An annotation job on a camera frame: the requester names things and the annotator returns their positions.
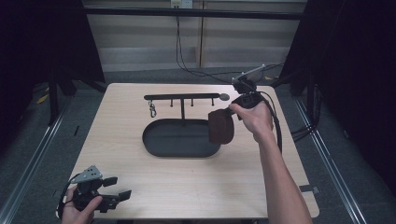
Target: wooden table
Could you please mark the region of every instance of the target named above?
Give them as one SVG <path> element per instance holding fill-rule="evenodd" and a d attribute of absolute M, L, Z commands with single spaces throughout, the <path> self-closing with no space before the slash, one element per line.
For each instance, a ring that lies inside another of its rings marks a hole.
<path fill-rule="evenodd" d="M 308 185 L 304 168 L 274 89 L 259 87 L 276 105 L 283 138 L 283 157 L 298 186 Z M 142 133 L 155 119 L 180 119 L 180 102 L 155 101 L 152 118 L 144 95 L 173 93 L 227 93 L 229 101 L 215 99 L 186 102 L 186 119 L 207 119 L 239 95 L 231 85 L 111 84 L 107 88 L 73 174 L 95 164 L 104 178 L 117 176 L 115 186 L 100 193 L 118 194 L 131 189 L 131 199 L 116 210 L 96 213 L 99 218 L 266 218 L 259 147 L 242 121 L 233 116 L 233 141 L 202 159 L 159 158 L 149 154 Z M 312 217 L 319 213 L 311 191 L 303 193 Z"/>

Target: black cable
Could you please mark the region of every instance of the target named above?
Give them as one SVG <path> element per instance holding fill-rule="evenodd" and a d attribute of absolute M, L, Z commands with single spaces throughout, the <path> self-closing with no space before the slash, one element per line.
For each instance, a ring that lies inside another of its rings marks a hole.
<path fill-rule="evenodd" d="M 56 211 L 58 212 L 58 218 L 59 218 L 60 220 L 62 220 L 62 215 L 63 215 L 63 213 L 64 213 L 64 206 L 65 206 L 67 203 L 70 203 L 71 201 L 73 201 L 73 200 L 70 200 L 70 201 L 64 203 L 64 195 L 66 194 L 67 189 L 69 188 L 69 186 L 70 186 L 72 180 L 73 180 L 74 178 L 76 178 L 78 175 L 79 175 L 79 174 L 77 174 L 77 175 L 73 176 L 72 178 L 70 178 L 70 180 L 69 180 L 69 181 L 67 182 L 67 184 L 64 186 L 64 190 L 62 191 L 61 198 L 59 199 L 59 202 L 58 202 L 58 208 L 56 209 Z"/>
<path fill-rule="evenodd" d="M 270 106 L 269 102 L 261 94 L 259 94 L 259 95 L 262 98 L 262 100 L 265 102 L 265 104 L 267 105 L 268 109 L 270 110 L 271 116 L 274 119 L 274 124 L 275 124 L 275 128 L 276 128 L 277 146 L 279 147 L 280 152 L 282 152 L 282 132 L 280 130 L 279 119 L 277 118 L 275 111 Z"/>
<path fill-rule="evenodd" d="M 304 137 L 308 136 L 311 134 L 317 127 L 319 123 L 319 118 L 320 118 L 320 110 L 321 110 L 321 103 L 322 103 L 322 95 L 320 94 L 320 91 L 318 90 L 318 86 L 316 86 L 315 89 L 315 113 L 313 120 L 310 122 L 308 126 L 302 127 L 294 132 L 291 132 L 291 135 L 293 137 L 294 142 L 298 142 Z"/>
<path fill-rule="evenodd" d="M 283 85 L 283 84 L 285 84 L 285 83 L 288 83 L 288 82 L 290 82 L 293 78 L 296 78 L 298 75 L 300 75 L 300 73 L 303 72 L 303 71 L 304 71 L 304 69 L 302 69 L 302 68 L 297 69 L 297 70 L 295 70 L 294 72 L 288 74 L 287 76 L 282 77 L 282 78 L 279 78 L 279 79 L 276 80 L 275 82 L 271 83 L 270 86 L 271 86 L 272 88 L 276 88 L 276 87 L 278 87 L 278 86 L 280 86 L 280 85 Z"/>
<path fill-rule="evenodd" d="M 276 108 L 275 108 L 275 104 L 274 104 L 274 101 L 273 101 L 273 99 L 271 98 L 271 96 L 267 93 L 267 92 L 265 92 L 265 91 L 259 91 L 259 93 L 264 93 L 265 95 L 267 95 L 268 96 L 268 98 L 270 98 L 270 100 L 271 100 L 271 104 L 273 105 L 273 109 L 274 109 L 274 113 L 275 113 L 275 115 L 277 116 L 277 114 L 276 114 Z"/>
<path fill-rule="evenodd" d="M 78 198 L 79 198 L 79 195 L 77 196 L 77 198 L 70 199 L 69 201 L 65 202 L 64 205 L 66 205 L 67 203 L 71 203 L 71 202 L 73 202 L 74 200 L 76 200 L 76 199 L 78 199 Z"/>
<path fill-rule="evenodd" d="M 183 53 L 182 53 L 182 47 L 181 47 L 180 20 L 179 20 L 179 17 L 177 17 L 177 45 L 176 45 L 176 48 L 177 48 L 177 49 L 176 49 L 176 59 L 177 59 L 177 65 L 178 65 L 178 67 L 179 67 L 180 69 L 182 69 L 183 71 L 185 71 L 185 72 L 187 72 L 187 73 L 189 73 L 189 74 L 191 74 L 191 75 L 193 75 L 193 76 L 196 76 L 196 77 L 212 77 L 212 78 L 214 78 L 214 79 L 216 79 L 216 80 L 218 80 L 218 81 L 221 81 L 221 82 L 224 82 L 224 83 L 227 83 L 227 84 L 231 84 L 231 81 L 226 81 L 226 80 L 223 80 L 223 79 L 218 78 L 218 77 L 215 77 L 215 76 L 218 76 L 218 75 L 227 75 L 227 74 L 241 74 L 241 73 L 242 73 L 242 72 L 232 71 L 232 72 L 220 72 L 220 73 L 208 74 L 208 73 L 201 72 L 201 71 L 191 71 L 189 68 L 187 68 L 186 64 L 184 63 Z M 178 55 L 180 55 L 180 60 L 181 60 L 182 65 L 181 65 L 180 62 L 178 61 L 178 58 L 179 58 Z M 284 64 L 284 63 L 268 64 L 267 66 L 270 66 L 270 67 L 265 68 L 265 69 L 263 69 L 262 71 L 264 72 L 264 71 L 273 69 L 273 68 L 275 68 L 275 67 L 281 66 L 281 65 L 283 65 L 283 64 Z"/>

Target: wire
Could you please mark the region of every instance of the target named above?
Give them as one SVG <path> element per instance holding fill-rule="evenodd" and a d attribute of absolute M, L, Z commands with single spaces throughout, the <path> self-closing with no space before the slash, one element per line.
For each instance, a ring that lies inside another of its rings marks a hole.
<path fill-rule="evenodd" d="M 62 214 L 64 213 L 64 206 L 65 206 L 67 203 L 70 203 L 71 201 L 73 201 L 73 200 L 70 200 L 70 201 L 64 203 L 64 195 L 66 194 L 67 188 L 69 188 L 69 186 L 70 186 L 72 180 L 73 180 L 74 178 L 76 178 L 78 175 L 79 175 L 79 174 L 76 174 L 75 176 L 73 176 L 72 178 L 70 178 L 70 180 L 69 180 L 69 181 L 67 182 L 67 184 L 64 186 L 64 190 L 62 191 L 61 198 L 59 199 L 59 202 L 58 202 L 58 208 L 56 209 L 56 211 L 58 212 L 58 218 L 59 218 L 60 220 L 62 220 Z"/>
<path fill-rule="evenodd" d="M 190 70 L 189 68 L 187 68 L 186 64 L 184 63 L 183 53 L 182 53 L 182 47 L 181 47 L 180 19 L 179 19 L 179 17 L 177 17 L 176 60 L 177 60 L 177 65 L 178 65 L 178 67 L 179 67 L 180 69 L 182 69 L 183 71 L 185 71 L 185 72 L 187 72 L 187 73 L 189 73 L 189 74 L 191 74 L 191 75 L 193 75 L 193 76 L 196 76 L 196 77 L 212 77 L 212 78 L 214 78 L 215 80 L 218 80 L 218 81 L 220 81 L 220 82 L 224 82 L 224 83 L 227 83 L 227 84 L 232 84 L 232 83 L 231 83 L 231 81 L 223 80 L 223 79 L 218 78 L 218 77 L 215 77 L 215 76 L 219 76 L 219 75 L 228 75 L 228 74 L 241 74 L 241 73 L 242 73 L 242 72 L 240 72 L 240 71 L 232 71 L 232 72 L 220 72 L 220 73 L 211 73 L 211 74 L 208 74 L 208 73 L 201 72 L 201 71 L 192 71 L 192 70 Z M 260 82 L 260 81 L 262 80 L 262 78 L 263 78 L 263 72 L 264 72 L 264 71 L 273 69 L 273 68 L 278 67 L 278 66 L 282 66 L 283 64 L 284 64 L 284 63 L 268 64 L 267 67 L 268 67 L 268 66 L 269 66 L 269 67 L 262 70 L 262 76 L 261 76 L 261 78 L 260 78 L 258 81 L 256 81 L 256 83 L 257 83 L 257 82 Z"/>
<path fill-rule="evenodd" d="M 79 199 L 79 196 L 80 196 L 80 195 L 78 195 L 77 198 L 70 199 L 69 201 L 65 202 L 64 204 L 71 203 L 71 202 L 73 202 L 74 200 Z"/>
<path fill-rule="evenodd" d="M 274 104 L 274 101 L 273 101 L 273 99 L 271 98 L 271 96 L 270 96 L 267 92 L 265 92 L 265 91 L 259 91 L 259 93 L 264 93 L 266 96 L 268 96 L 268 98 L 270 98 L 271 104 L 273 105 L 274 113 L 275 113 L 275 115 L 277 116 L 275 104 Z"/>
<path fill-rule="evenodd" d="M 295 143 L 300 141 L 301 139 L 305 138 L 309 134 L 311 134 L 318 127 L 323 96 L 321 95 L 320 91 L 318 90 L 318 86 L 315 86 L 315 87 L 316 87 L 315 88 L 315 103 L 314 103 L 315 113 L 314 113 L 313 120 L 310 125 L 302 127 L 294 132 L 291 132 L 293 141 Z"/>

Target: controller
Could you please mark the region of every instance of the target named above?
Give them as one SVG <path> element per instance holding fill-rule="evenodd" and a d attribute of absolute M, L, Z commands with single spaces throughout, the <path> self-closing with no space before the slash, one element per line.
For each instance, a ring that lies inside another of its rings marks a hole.
<path fill-rule="evenodd" d="M 73 199 L 71 202 L 74 203 L 78 211 L 82 211 L 87 207 L 90 201 L 97 197 L 102 196 L 103 200 L 96 207 L 95 210 L 99 210 L 101 213 L 106 213 L 108 209 L 116 209 L 120 202 L 126 201 L 131 198 L 131 190 L 119 193 L 118 195 L 102 195 L 98 192 L 98 189 L 108 187 L 117 184 L 117 177 L 110 177 L 102 179 L 102 174 L 96 168 L 96 166 L 90 166 L 84 170 L 83 173 L 76 175 L 71 179 L 71 184 L 77 184 L 77 188 L 74 191 Z M 58 206 L 58 217 L 62 218 L 65 203 L 60 203 Z"/>
<path fill-rule="evenodd" d="M 235 81 L 233 87 L 241 94 L 232 101 L 233 104 L 238 104 L 245 109 L 250 109 L 263 100 L 262 96 L 255 91 L 257 86 L 251 80 L 242 79 L 240 81 Z"/>

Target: cable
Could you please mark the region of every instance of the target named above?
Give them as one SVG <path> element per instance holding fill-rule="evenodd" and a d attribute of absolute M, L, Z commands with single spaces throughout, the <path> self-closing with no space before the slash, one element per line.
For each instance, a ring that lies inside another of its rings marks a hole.
<path fill-rule="evenodd" d="M 276 80 L 275 82 L 271 83 L 270 86 L 272 88 L 276 88 L 282 84 L 288 83 L 290 82 L 292 79 L 296 78 L 298 75 L 300 75 L 300 73 L 303 71 L 304 69 L 299 68 L 293 72 L 291 72 L 290 74 L 288 74 L 285 77 L 281 77 L 278 80 Z"/>
<path fill-rule="evenodd" d="M 70 186 L 72 180 L 73 180 L 74 178 L 76 178 L 78 175 L 79 175 L 79 174 L 76 174 L 75 176 L 73 176 L 72 178 L 70 178 L 70 180 L 69 180 L 69 181 L 67 182 L 67 184 L 64 186 L 64 190 L 62 191 L 61 198 L 59 199 L 59 202 L 58 202 L 58 208 L 56 209 L 56 211 L 58 212 L 58 218 L 59 218 L 60 220 L 62 220 L 62 215 L 63 215 L 63 213 L 64 213 L 64 206 L 65 206 L 67 203 L 70 203 L 70 202 L 73 201 L 73 200 L 70 200 L 70 201 L 64 203 L 64 195 L 66 194 L 67 189 L 69 188 L 69 186 Z"/>
<path fill-rule="evenodd" d="M 293 137 L 294 142 L 298 142 L 304 137 L 308 136 L 311 134 L 317 127 L 319 123 L 319 118 L 320 118 L 320 110 L 321 110 L 321 103 L 322 103 L 322 95 L 320 91 L 318 90 L 318 86 L 315 86 L 315 113 L 312 122 L 310 125 L 302 127 L 294 132 L 291 132 L 291 135 Z"/>
<path fill-rule="evenodd" d="M 277 114 L 276 114 L 276 108 L 275 108 L 275 104 L 274 104 L 274 101 L 273 101 L 273 99 L 271 98 L 271 96 L 267 93 L 267 92 L 265 92 L 265 91 L 259 91 L 259 93 L 264 93 L 265 95 L 267 95 L 268 96 L 268 98 L 270 98 L 270 100 L 271 100 L 271 104 L 273 105 L 273 109 L 274 109 L 274 113 L 275 113 L 275 115 L 277 116 Z"/>
<path fill-rule="evenodd" d="M 221 82 L 224 82 L 224 83 L 227 83 L 227 84 L 231 84 L 231 81 L 223 80 L 223 79 L 218 78 L 218 77 L 215 77 L 215 76 L 218 76 L 218 75 L 227 75 L 227 74 L 241 74 L 241 73 L 242 73 L 242 72 L 239 72 L 239 71 L 238 71 L 238 72 L 237 72 L 237 71 L 232 71 L 232 72 L 221 72 L 221 73 L 212 73 L 212 74 L 208 74 L 208 73 L 201 72 L 201 71 L 191 71 L 189 68 L 187 68 L 186 64 L 184 63 L 183 53 L 182 53 L 182 47 L 181 47 L 180 19 L 179 19 L 179 17 L 177 17 L 176 59 L 177 59 L 177 65 L 178 65 L 178 67 L 179 67 L 180 69 L 182 69 L 183 71 L 185 71 L 185 72 L 187 72 L 187 73 L 189 73 L 189 74 L 191 74 L 191 75 L 193 75 L 193 76 L 196 76 L 196 77 L 212 77 L 212 78 L 214 78 L 215 80 L 218 80 L 218 81 L 221 81 Z M 256 83 L 262 80 L 262 78 L 263 78 L 263 72 L 264 72 L 264 71 L 273 69 L 273 68 L 278 67 L 278 66 L 282 66 L 283 64 L 284 64 L 284 63 L 268 64 L 267 67 L 268 67 L 268 66 L 269 66 L 269 67 L 262 70 L 262 77 L 261 77 L 258 81 L 256 81 Z"/>

